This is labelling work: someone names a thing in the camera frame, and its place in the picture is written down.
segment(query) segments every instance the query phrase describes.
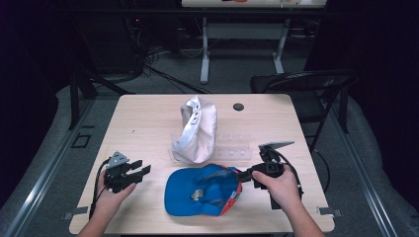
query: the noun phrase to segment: baseball cap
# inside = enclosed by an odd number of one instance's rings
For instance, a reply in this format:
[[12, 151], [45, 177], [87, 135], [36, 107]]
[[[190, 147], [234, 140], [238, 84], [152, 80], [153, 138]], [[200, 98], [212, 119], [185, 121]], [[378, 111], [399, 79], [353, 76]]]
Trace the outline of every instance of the baseball cap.
[[238, 172], [234, 167], [217, 164], [175, 171], [166, 184], [166, 211], [175, 216], [223, 215], [241, 194]]

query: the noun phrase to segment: dark background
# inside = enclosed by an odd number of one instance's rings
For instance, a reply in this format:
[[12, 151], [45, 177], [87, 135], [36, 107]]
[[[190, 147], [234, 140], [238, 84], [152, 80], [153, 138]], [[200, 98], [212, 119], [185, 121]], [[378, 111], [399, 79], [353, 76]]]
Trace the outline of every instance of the dark background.
[[[0, 157], [3, 164], [0, 178], [6, 184], [1, 192], [2, 205], [25, 174], [51, 125], [57, 109], [55, 93], [69, 84], [75, 69], [141, 72], [138, 64], [141, 51], [132, 45], [132, 33], [124, 28], [126, 22], [121, 18], [92, 20], [76, 28], [68, 18], [43, 10], [83, 2], [0, 3]], [[151, 2], [144, 4], [162, 7], [166, 3], [166, 7], [179, 7], [180, 1], [154, 1], [156, 5]], [[418, 7], [415, 1], [329, 0], [327, 12], [364, 15], [323, 20], [305, 66], [306, 70], [354, 68], [359, 72], [361, 81], [351, 89], [350, 95], [360, 104], [377, 138], [382, 165], [390, 181], [417, 210]], [[186, 19], [172, 17], [141, 21], [148, 26], [149, 34], [174, 51], [178, 45], [177, 26], [190, 24]], [[91, 29], [96, 29], [97, 35], [89, 33]], [[120, 60], [112, 60], [109, 54]]]

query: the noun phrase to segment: gray floor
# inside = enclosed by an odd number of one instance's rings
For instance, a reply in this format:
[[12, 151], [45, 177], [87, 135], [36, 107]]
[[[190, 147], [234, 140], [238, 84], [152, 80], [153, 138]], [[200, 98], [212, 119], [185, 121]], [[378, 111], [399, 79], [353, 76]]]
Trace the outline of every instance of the gray floor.
[[[187, 57], [163, 52], [154, 58], [156, 60], [152, 67], [213, 93], [250, 93], [248, 85], [252, 75], [275, 72], [271, 55], [275, 48], [276, 45], [271, 41], [217, 42], [211, 48], [209, 83], [206, 85], [200, 83], [201, 56]], [[289, 39], [283, 55], [285, 70], [301, 70], [309, 50], [309, 42]], [[186, 52], [190, 55], [196, 54], [195, 51]], [[118, 85], [137, 94], [183, 93], [167, 80], [150, 75], [147, 69], [140, 77]], [[85, 117], [73, 131], [67, 130], [70, 125], [69, 88], [57, 93], [59, 109], [53, 125], [27, 174], [0, 210], [1, 236], [7, 233], [21, 233], [22, 236], [71, 236], [68, 232], [70, 221], [63, 220], [62, 215], [77, 205], [118, 102], [115, 92], [99, 84], [96, 88], [99, 92], [97, 100], [88, 102], [81, 97], [86, 114], [83, 114]], [[185, 92], [195, 94], [188, 89], [185, 89]], [[332, 116], [323, 129], [317, 150], [327, 160], [331, 170], [326, 198], [329, 205], [340, 209], [344, 216], [335, 218], [336, 227], [327, 236], [419, 236], [418, 213], [389, 184], [381, 169], [377, 142], [363, 117], [362, 110], [353, 100], [349, 103], [348, 128], [350, 133], [344, 136], [349, 138], [355, 147], [356, 155], [368, 174], [367, 178], [375, 188], [380, 201], [378, 205], [382, 205], [387, 216], [377, 216], [373, 211], [377, 203], [371, 202], [364, 185], [365, 180], [359, 176], [359, 164], [354, 162], [353, 154], [342, 138], [341, 128]], [[77, 134], [91, 136], [86, 148], [62, 146], [64, 141], [71, 145]], [[36, 186], [38, 178], [45, 174], [45, 167], [57, 156], [62, 157], [62, 162], [55, 164], [57, 172], [52, 173], [53, 181], [46, 185], [46, 194], [40, 197], [39, 204], [33, 206], [34, 211], [30, 212], [24, 219], [24, 224], [20, 225], [22, 219], [17, 216], [22, 215], [23, 205], [31, 202], [30, 199], [25, 201]], [[314, 153], [312, 157], [320, 181], [325, 185], [326, 167], [317, 154]], [[385, 232], [379, 224], [378, 220], [383, 218], [388, 219], [388, 223], [393, 227], [389, 232]], [[11, 230], [11, 226], [21, 229], [16, 232]]]

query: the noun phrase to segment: black chair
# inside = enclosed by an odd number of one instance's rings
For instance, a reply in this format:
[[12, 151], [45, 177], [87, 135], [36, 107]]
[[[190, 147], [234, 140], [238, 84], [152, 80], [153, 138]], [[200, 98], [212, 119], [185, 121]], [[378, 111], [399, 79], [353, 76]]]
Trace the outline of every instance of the black chair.
[[288, 94], [300, 123], [318, 122], [315, 133], [305, 135], [312, 138], [308, 144], [311, 153], [337, 95], [342, 93], [341, 100], [346, 103], [347, 88], [357, 81], [353, 70], [302, 71], [253, 76], [250, 88], [253, 94]]

